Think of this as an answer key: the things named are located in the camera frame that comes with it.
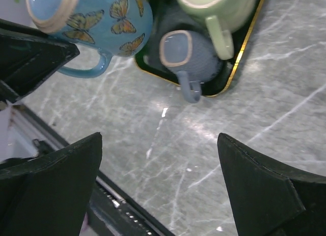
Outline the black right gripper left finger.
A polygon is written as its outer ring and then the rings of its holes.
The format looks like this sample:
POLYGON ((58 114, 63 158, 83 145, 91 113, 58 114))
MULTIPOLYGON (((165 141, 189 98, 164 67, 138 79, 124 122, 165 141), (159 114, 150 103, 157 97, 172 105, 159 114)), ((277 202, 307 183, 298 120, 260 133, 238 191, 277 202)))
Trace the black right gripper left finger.
POLYGON ((1 169, 1 235, 79 235, 101 159, 97 132, 1 169))

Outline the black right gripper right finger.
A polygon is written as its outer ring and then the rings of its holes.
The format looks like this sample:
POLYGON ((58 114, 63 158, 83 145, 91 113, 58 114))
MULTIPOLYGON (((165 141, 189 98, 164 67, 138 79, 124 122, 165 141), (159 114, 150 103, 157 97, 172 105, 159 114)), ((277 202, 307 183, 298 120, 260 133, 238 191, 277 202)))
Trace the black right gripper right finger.
POLYGON ((297 169, 225 133, 219 160, 238 235, 325 235, 325 177, 297 169))

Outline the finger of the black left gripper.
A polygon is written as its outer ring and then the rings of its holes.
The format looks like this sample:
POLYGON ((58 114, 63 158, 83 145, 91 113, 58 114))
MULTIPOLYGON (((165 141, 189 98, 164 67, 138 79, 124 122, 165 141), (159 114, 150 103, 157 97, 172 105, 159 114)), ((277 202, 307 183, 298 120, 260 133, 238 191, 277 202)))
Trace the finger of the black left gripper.
POLYGON ((72 43, 1 20, 1 100, 16 103, 80 54, 72 43))

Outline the blue butterfly mug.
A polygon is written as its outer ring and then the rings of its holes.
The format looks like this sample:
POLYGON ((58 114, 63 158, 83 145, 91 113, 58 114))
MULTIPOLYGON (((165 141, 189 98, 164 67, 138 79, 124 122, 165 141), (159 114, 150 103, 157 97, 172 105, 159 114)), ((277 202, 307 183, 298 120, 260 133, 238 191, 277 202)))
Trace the blue butterfly mug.
POLYGON ((42 32, 97 50, 98 64, 87 70, 60 67, 77 78, 95 78, 113 56, 133 57, 147 43, 153 13, 147 0, 25 0, 30 17, 42 32))

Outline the lavender blue small mug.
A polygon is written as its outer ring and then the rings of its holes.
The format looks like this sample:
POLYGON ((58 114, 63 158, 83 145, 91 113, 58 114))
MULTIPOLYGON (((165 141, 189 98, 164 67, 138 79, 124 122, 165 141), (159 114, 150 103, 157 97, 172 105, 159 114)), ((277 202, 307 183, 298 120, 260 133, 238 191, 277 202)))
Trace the lavender blue small mug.
POLYGON ((176 75, 183 97, 190 103, 199 102, 201 84, 215 78, 223 66, 212 42, 195 31, 166 33, 159 43, 159 58, 176 75))

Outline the light green mug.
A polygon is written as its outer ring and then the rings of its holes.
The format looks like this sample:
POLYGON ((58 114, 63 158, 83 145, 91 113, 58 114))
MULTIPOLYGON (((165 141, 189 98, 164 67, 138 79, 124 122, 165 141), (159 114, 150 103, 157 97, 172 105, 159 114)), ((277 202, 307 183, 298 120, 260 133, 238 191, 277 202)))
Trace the light green mug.
POLYGON ((218 57, 234 57, 232 33, 240 29, 255 9, 256 0, 177 0, 193 20, 204 25, 218 57))

